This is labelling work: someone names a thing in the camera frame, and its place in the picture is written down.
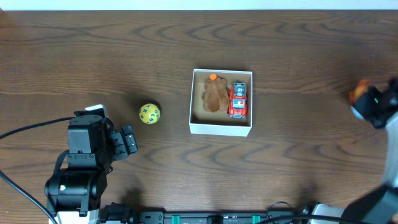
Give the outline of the orange and blue toy fish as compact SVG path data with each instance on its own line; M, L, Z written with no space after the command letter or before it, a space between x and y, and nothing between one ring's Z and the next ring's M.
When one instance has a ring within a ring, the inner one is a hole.
M355 117L358 119L364 119L361 113L354 108L354 104L359 100L361 96L368 92L368 83L369 80L361 80L356 88L349 93L349 101L351 103L351 110Z

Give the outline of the yellow ball with blue letters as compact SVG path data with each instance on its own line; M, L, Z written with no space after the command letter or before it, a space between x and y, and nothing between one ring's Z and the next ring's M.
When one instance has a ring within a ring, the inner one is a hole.
M160 119L160 109L155 104L147 103L140 108L139 117L143 123L154 124Z

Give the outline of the brown plush toy with orange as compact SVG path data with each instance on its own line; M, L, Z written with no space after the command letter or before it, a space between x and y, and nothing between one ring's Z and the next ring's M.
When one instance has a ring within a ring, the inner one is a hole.
M215 113L226 111L229 107L229 88L227 80L211 73L204 84L205 91L202 93L203 109Z

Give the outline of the red toy fire truck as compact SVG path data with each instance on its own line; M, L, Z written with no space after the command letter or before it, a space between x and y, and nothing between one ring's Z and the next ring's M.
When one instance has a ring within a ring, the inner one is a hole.
M243 119L247 115L247 91L246 84L234 82L229 94L228 114L230 118Z

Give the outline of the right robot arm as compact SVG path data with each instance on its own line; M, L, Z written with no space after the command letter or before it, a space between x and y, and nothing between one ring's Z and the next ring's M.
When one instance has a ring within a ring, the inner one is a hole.
M308 210L308 223L390 223L397 215L397 79L391 78L382 91L362 80L349 100L357 118L387 133L381 184L345 208L316 203Z

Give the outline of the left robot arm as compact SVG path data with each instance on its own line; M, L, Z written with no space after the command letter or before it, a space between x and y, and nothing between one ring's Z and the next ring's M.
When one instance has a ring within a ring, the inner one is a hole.
M130 125L115 130L104 105L76 111L68 126L69 149L59 155L46 182L47 210L57 223L137 223L118 203L101 207L111 164L138 151Z

